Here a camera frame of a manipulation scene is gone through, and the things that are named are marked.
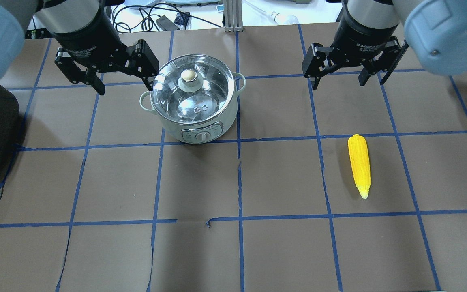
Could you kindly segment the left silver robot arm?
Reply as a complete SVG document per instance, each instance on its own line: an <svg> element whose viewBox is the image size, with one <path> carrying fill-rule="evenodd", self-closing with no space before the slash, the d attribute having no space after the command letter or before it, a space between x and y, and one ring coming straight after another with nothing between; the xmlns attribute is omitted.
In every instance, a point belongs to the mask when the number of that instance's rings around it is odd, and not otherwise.
<svg viewBox="0 0 467 292"><path fill-rule="evenodd" d="M0 0L0 80L23 46L37 17L60 44L54 63L73 84L105 85L98 73L122 72L152 90L159 61L144 39L127 46L119 38L100 0Z"/></svg>

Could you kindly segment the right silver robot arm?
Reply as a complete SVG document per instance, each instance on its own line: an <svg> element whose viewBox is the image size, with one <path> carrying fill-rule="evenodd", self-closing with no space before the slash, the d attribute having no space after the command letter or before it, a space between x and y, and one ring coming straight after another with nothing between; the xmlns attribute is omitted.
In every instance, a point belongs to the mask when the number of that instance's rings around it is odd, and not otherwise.
<svg viewBox="0 0 467 292"><path fill-rule="evenodd" d="M362 67L360 85L378 72L384 84L411 48L428 72L467 71L467 0L343 0L330 46L312 43L303 76L317 89L321 78L342 68Z"/></svg>

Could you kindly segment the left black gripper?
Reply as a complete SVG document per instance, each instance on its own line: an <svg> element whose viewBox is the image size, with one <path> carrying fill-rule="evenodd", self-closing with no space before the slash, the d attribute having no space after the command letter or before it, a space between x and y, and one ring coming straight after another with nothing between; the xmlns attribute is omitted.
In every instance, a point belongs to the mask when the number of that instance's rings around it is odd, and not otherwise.
<svg viewBox="0 0 467 292"><path fill-rule="evenodd" d="M153 91L154 78L159 73L154 52L144 39L126 47L104 11L98 10L84 28L67 33L51 31L51 34L62 46L54 63L71 83L90 85L99 95L104 95L105 85L93 64L107 62L114 54L117 71L141 79L148 91ZM75 61L89 67L83 71Z"/></svg>

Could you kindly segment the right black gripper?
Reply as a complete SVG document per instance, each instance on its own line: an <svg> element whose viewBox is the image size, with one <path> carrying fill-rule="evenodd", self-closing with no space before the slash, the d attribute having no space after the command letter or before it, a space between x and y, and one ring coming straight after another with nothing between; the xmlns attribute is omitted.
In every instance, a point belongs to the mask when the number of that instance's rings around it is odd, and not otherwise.
<svg viewBox="0 0 467 292"><path fill-rule="evenodd" d="M380 85L389 79L400 60L409 48L406 39L402 46L396 37L392 37L398 24L390 28L370 28L343 16L339 22L332 46L324 47L320 43L311 43L302 61L302 73L311 88L317 90L321 78L341 68L363 65L358 82L365 86L371 76L385 72ZM372 60L380 52L377 60Z"/></svg>

